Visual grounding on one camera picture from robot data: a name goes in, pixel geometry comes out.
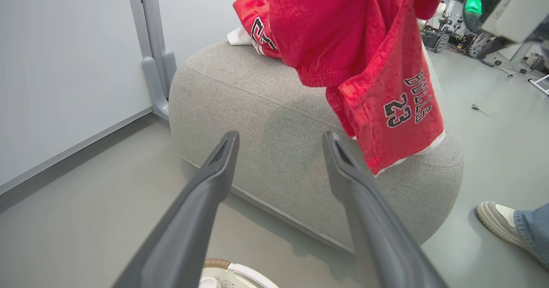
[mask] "fabric ottoman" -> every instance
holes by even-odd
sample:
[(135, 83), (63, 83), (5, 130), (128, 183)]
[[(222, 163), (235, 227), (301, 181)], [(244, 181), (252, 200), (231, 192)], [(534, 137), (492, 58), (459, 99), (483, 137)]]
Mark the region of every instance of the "fabric ottoman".
[[(372, 177), (418, 244), (447, 218), (463, 173), (461, 149), (428, 62), (446, 138), (432, 153), (415, 155)], [(353, 251), (345, 210), (328, 184), (322, 134), (337, 132), (368, 169), (324, 90), (302, 86), (293, 68), (258, 55), (251, 46), (233, 47), (225, 41), (205, 48), (173, 77), (170, 126), (177, 151), (195, 167), (225, 132), (238, 130), (241, 147), (233, 191), (309, 235)]]

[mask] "ottoman seam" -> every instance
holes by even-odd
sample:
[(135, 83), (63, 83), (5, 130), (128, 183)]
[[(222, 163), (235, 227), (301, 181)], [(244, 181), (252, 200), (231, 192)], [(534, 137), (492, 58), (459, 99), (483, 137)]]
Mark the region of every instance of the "ottoman seam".
[(459, 148), (459, 155), (457, 156), (457, 159), (449, 164), (446, 164), (444, 166), (441, 166), (441, 165), (437, 165), (437, 162), (435, 161), (421, 161), (419, 159), (413, 159), (413, 158), (410, 158), (410, 163), (412, 163), (413, 161), (415, 161), (415, 165), (420, 165), (420, 164), (425, 164), (427, 166), (431, 166), (431, 167), (455, 167), (457, 165), (459, 165), (459, 162), (461, 161), (461, 156), (462, 156), (462, 152), (463, 150), (461, 150), (461, 147)]
[(461, 163), (457, 165), (453, 165), (450, 167), (440, 167), (440, 166), (433, 166), (433, 165), (425, 165), (425, 164), (419, 164), (414, 163), (413, 161), (409, 161), (411, 165), (414, 165), (416, 167), (422, 167), (423, 169), (432, 170), (432, 171), (441, 171), (441, 170), (455, 170), (457, 167), (461, 166)]
[(197, 75), (201, 75), (201, 76), (203, 76), (203, 77), (205, 77), (205, 78), (208, 78), (208, 79), (211, 79), (211, 80), (213, 80), (213, 81), (219, 82), (219, 83), (221, 83), (221, 84), (223, 84), (223, 85), (226, 85), (226, 86), (235, 88), (235, 89), (237, 89), (237, 90), (243, 91), (243, 92), (245, 92), (246, 95), (248, 95), (248, 96), (251, 96), (251, 97), (254, 97), (254, 98), (258, 98), (259, 100), (267, 101), (269, 104), (272, 104), (272, 105), (278, 104), (278, 105), (280, 105), (280, 106), (282, 106), (282, 107), (284, 107), (284, 108), (286, 108), (286, 109), (288, 109), (288, 110), (294, 110), (295, 112), (302, 113), (302, 114), (304, 114), (304, 115), (306, 115), (306, 116), (308, 116), (308, 117), (310, 117), (310, 118), (314, 118), (314, 119), (316, 119), (316, 120), (318, 120), (318, 121), (323, 122), (323, 123), (326, 124), (326, 125), (333, 126), (333, 127), (337, 128), (337, 129), (343, 131), (343, 127), (338, 126), (338, 125), (335, 125), (335, 124), (332, 124), (332, 123), (330, 123), (329, 121), (323, 120), (322, 118), (317, 118), (316, 116), (313, 116), (313, 115), (311, 115), (311, 114), (308, 114), (307, 112), (301, 111), (301, 110), (299, 110), (298, 108), (294, 108), (294, 107), (292, 107), (292, 106), (287, 106), (286, 104), (283, 104), (283, 103), (278, 102), (278, 101), (276, 101), (276, 100), (273, 100), (273, 99), (271, 99), (271, 98), (265, 98), (265, 97), (259, 96), (259, 95), (257, 95), (257, 94), (250, 93), (249, 91), (243, 90), (242, 88), (238, 88), (238, 87), (236, 87), (236, 86), (233, 86), (233, 85), (230, 85), (230, 84), (228, 84), (228, 83), (222, 82), (222, 81), (220, 81), (220, 80), (218, 80), (218, 79), (214, 79), (214, 78), (212, 78), (212, 77), (208, 77), (208, 76), (203, 75), (202, 73), (199, 73), (198, 71), (195, 71), (194, 69), (190, 68), (187, 64), (185, 64), (185, 67), (186, 67), (188, 70), (192, 71), (193, 73), (196, 73)]

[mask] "wheel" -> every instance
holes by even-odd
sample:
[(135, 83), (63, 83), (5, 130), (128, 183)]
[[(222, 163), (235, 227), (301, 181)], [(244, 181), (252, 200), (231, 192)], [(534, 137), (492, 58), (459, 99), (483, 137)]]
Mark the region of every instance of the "wheel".
[(481, 49), (482, 49), (482, 47), (470, 47), (467, 51), (467, 54), (471, 58), (477, 58)]
[(448, 44), (449, 41), (449, 34), (442, 34), (437, 42), (435, 43), (435, 46), (433, 47), (435, 53), (440, 53), (443, 48)]

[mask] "person's leg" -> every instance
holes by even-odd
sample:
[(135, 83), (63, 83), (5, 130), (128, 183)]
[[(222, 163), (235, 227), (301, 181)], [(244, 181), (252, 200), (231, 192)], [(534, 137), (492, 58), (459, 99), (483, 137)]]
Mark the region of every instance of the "person's leg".
[(549, 203), (535, 210), (516, 211), (513, 219), (531, 251), (549, 265)]
[(486, 201), (477, 206), (477, 216), (493, 234), (523, 249), (549, 270), (549, 204), (533, 211), (515, 211)]

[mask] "white sneaker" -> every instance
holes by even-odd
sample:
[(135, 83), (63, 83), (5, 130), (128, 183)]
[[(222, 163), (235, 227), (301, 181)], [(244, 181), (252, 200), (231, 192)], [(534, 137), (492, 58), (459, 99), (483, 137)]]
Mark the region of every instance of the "white sneaker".
[(199, 288), (278, 288), (263, 274), (223, 259), (206, 259)]
[(529, 253), (537, 262), (539, 262), (544, 268), (549, 270), (549, 267), (541, 262), (541, 259), (531, 251), (528, 244), (524, 241), (513, 219), (515, 210), (509, 206), (504, 206), (497, 202), (486, 201), (477, 206), (477, 216), (482, 223), (490, 230), (496, 237), (499, 237), (503, 241), (516, 247), (523, 249)]

